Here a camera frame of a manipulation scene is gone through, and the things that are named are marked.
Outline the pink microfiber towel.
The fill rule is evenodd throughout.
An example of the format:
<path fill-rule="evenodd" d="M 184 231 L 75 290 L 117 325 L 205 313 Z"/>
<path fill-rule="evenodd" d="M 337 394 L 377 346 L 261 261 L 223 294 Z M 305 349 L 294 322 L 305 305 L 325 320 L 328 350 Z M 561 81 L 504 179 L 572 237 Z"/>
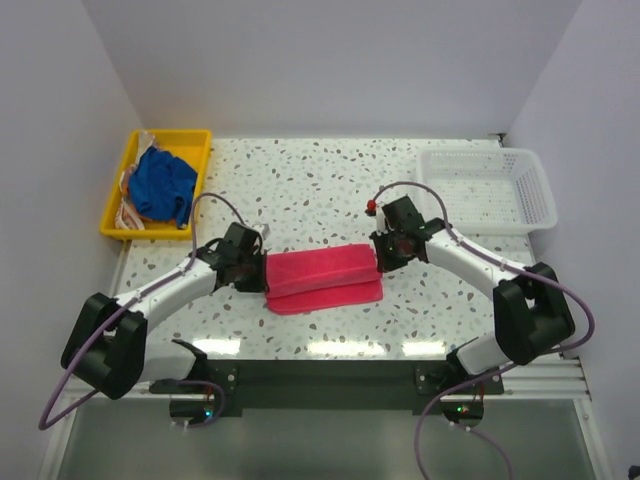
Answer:
<path fill-rule="evenodd" d="M 267 257 L 267 308 L 295 315 L 383 299 L 374 250 L 350 244 Z"/>

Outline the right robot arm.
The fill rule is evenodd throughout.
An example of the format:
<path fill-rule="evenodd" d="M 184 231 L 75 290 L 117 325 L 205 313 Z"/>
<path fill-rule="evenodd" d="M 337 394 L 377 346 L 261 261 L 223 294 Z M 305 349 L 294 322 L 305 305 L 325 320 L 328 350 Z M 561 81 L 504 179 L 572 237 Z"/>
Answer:
<path fill-rule="evenodd" d="M 365 213 L 376 219 L 370 239 L 379 272 L 419 260 L 456 275 L 492 301 L 493 330 L 446 357 L 445 379 L 454 391 L 470 391 L 482 374 L 509 362 L 527 365 L 575 333 L 564 292 L 548 265 L 502 260 L 446 220 L 425 220 L 407 196 L 384 205 L 370 200 Z"/>

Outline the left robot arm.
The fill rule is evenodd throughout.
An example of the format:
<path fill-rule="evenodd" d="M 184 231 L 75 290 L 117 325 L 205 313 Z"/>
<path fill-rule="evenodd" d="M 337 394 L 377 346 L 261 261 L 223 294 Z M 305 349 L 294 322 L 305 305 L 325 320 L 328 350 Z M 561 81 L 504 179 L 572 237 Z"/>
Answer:
<path fill-rule="evenodd" d="M 207 354 L 184 340 L 155 348 L 147 338 L 183 307 L 227 286 L 247 293 L 268 290 L 262 235 L 237 222 L 157 280 L 115 297 L 92 295 L 61 365 L 112 400 L 144 382 L 174 381 L 185 392 L 197 392 L 212 377 Z"/>

